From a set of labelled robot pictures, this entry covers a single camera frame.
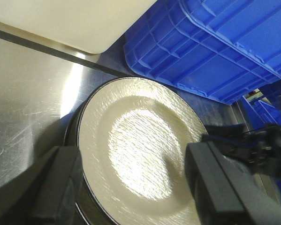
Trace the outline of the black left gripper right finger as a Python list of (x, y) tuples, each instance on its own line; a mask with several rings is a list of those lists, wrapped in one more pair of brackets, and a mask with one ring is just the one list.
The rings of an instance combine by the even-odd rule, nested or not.
[(281, 205), (213, 142), (189, 143), (185, 175), (203, 225), (281, 225)]

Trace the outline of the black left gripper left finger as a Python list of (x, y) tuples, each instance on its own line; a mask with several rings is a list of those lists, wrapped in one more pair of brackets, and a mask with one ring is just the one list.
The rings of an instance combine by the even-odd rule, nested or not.
[(50, 149), (0, 187), (0, 225), (70, 225), (83, 181), (76, 146)]

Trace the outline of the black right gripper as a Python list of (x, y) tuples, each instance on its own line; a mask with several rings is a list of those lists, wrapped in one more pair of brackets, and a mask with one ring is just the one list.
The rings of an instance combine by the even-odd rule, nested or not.
[(244, 125), (207, 126), (202, 142), (212, 142), (220, 153), (247, 165), (253, 173), (281, 179), (281, 123), (268, 120), (244, 131)]

